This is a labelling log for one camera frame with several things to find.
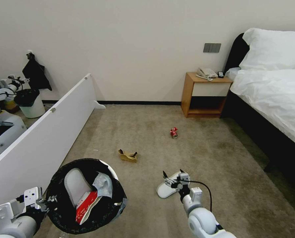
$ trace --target telephone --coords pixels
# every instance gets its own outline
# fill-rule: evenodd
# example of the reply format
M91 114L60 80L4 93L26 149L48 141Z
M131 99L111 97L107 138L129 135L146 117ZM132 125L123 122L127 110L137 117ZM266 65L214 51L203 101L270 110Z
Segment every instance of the telephone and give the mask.
M218 75L212 69L201 67L198 68L196 76L199 78L207 79L208 81L212 81L211 78L218 77Z

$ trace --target robotic hand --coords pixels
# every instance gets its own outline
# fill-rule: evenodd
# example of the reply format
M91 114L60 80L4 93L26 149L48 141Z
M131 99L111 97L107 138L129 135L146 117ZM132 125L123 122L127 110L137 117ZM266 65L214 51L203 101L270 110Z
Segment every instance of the robotic hand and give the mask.
M188 226L196 237L236 238L232 233L227 232L222 228L222 226L216 221L216 218L211 211L202 207L202 190L199 187L189 188L189 183L196 181L191 181L188 173L181 170L176 179L168 178L164 171L163 175L165 184L179 192L180 200L184 205L184 209L188 217Z
M28 189L17 199L0 205L0 238L32 238L50 209L56 209L56 197L42 199L40 187ZM24 202L21 214L19 203Z

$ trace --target light switch panel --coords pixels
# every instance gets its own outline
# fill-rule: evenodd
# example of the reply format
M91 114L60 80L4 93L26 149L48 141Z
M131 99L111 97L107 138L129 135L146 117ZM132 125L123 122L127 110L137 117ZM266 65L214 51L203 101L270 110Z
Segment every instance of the light switch panel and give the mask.
M205 43L204 51L205 53L218 53L221 47L221 43Z

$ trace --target crumpled cardboard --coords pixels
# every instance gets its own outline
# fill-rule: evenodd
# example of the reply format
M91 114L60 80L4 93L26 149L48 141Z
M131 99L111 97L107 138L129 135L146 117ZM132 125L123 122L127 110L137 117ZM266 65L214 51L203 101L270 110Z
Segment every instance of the crumpled cardboard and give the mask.
M123 155L121 156L122 160L126 160L129 162L137 162L137 152L129 153L129 152L123 151L122 149L119 149L118 152L120 155Z

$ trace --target nightstand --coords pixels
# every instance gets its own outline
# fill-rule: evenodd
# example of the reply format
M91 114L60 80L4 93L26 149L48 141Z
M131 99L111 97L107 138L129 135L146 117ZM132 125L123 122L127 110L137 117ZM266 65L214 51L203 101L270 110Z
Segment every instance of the nightstand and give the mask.
M220 117L231 83L227 77L208 81L187 72L181 98L185 117Z

